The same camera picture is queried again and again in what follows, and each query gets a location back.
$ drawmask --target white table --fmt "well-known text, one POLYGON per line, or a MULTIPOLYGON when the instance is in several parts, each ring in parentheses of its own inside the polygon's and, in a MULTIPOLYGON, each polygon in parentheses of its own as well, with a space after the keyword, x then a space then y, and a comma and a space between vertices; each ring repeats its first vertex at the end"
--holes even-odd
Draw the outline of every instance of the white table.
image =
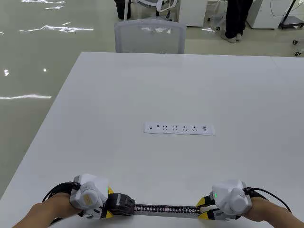
MULTIPOLYGON (((82 173, 138 203, 181 205, 239 178, 304 220, 303 70, 302 58, 82 53, 0 201, 1 227, 82 173), (216 135, 144 134, 145 121, 212 124, 216 135)), ((269 226, 134 216, 56 227, 269 226)))

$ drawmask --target person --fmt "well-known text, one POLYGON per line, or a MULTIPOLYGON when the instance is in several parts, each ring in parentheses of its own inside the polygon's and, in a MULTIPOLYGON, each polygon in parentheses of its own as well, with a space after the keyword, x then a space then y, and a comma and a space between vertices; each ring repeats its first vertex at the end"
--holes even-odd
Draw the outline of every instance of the person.
POLYGON ((228 0, 226 32, 221 37, 230 42, 241 41, 246 27, 246 19, 253 0, 228 0))
MULTIPOLYGON (((69 194, 58 193, 43 203, 35 204, 14 228, 47 228, 55 218, 80 213, 70 204, 69 198, 69 194)), ((252 208, 244 216, 256 222, 267 221, 274 228, 304 228, 304 223, 288 210, 260 197, 252 198, 252 208)))

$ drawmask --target mesh chair back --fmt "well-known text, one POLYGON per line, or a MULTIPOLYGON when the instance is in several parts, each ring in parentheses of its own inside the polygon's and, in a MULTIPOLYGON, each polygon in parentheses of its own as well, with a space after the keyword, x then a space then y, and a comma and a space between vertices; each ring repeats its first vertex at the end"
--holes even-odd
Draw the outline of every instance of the mesh chair back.
POLYGON ((186 25, 165 20, 115 24, 116 52, 184 54, 186 25))

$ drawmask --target black strap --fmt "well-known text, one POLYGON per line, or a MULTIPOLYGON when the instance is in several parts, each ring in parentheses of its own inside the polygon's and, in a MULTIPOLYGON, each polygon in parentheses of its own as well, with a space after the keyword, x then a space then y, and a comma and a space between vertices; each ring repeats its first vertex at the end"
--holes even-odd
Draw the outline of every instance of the black strap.
POLYGON ((250 198, 261 197, 261 198, 263 198, 265 200, 268 200, 265 196, 263 196, 260 193, 254 191, 251 187, 244 188, 243 191, 245 192, 245 195, 249 195, 250 198))

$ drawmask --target white cabinet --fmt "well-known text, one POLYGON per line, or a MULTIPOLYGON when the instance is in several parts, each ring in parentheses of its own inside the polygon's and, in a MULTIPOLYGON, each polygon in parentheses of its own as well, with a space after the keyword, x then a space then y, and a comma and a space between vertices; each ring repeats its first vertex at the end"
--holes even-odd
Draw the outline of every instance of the white cabinet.
POLYGON ((207 3, 207 0, 180 0, 178 22, 187 26, 202 27, 207 3))

